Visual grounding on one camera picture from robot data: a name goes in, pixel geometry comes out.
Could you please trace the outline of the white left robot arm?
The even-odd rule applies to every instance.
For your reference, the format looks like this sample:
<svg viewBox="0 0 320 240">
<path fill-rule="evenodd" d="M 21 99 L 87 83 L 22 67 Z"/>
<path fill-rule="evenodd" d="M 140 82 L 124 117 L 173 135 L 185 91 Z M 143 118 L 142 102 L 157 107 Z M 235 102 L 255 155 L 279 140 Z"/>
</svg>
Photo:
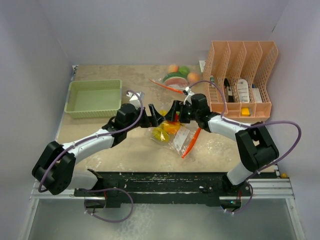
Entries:
<svg viewBox="0 0 320 240">
<path fill-rule="evenodd" d="M 152 104 L 148 107 L 151 115 L 146 114 L 144 107 L 125 103 L 97 132 L 69 143 L 50 142 L 32 170 L 32 175 L 39 181 L 38 191 L 58 195 L 66 189 L 78 188 L 85 189 L 91 196 L 101 194 L 101 177 L 92 170 L 76 171 L 75 165 L 95 153 L 115 147 L 134 128 L 159 126 L 165 120 L 164 116 Z"/>
</svg>

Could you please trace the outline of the clear zip bag orange seal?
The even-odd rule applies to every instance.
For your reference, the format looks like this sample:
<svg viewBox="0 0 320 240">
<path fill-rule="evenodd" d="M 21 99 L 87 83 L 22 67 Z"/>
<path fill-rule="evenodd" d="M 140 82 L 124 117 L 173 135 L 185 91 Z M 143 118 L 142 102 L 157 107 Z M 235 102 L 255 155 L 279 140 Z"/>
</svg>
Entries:
<svg viewBox="0 0 320 240">
<path fill-rule="evenodd" d="M 180 115 L 179 123 L 181 124 L 181 127 L 176 134 L 166 133 L 162 124 L 158 127 L 150 128 L 146 134 L 159 145 L 176 151 L 181 158 L 184 159 L 194 148 L 200 135 L 201 128 L 188 123 L 181 123 Z"/>
</svg>

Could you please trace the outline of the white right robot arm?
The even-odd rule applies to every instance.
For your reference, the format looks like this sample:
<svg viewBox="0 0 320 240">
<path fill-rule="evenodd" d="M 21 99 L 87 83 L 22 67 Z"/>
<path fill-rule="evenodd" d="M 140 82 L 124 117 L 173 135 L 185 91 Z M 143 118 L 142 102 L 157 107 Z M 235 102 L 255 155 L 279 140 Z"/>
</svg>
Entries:
<svg viewBox="0 0 320 240">
<path fill-rule="evenodd" d="M 279 157 L 279 150 L 265 126 L 258 123 L 249 125 L 222 117 L 210 110 L 206 96 L 202 93 L 192 95 L 185 103 L 175 100 L 164 118 L 183 124 L 195 121 L 200 129 L 236 142 L 240 162 L 224 175 L 222 183 L 222 190 L 228 196 L 235 195 L 240 185 L 253 173 Z"/>
</svg>

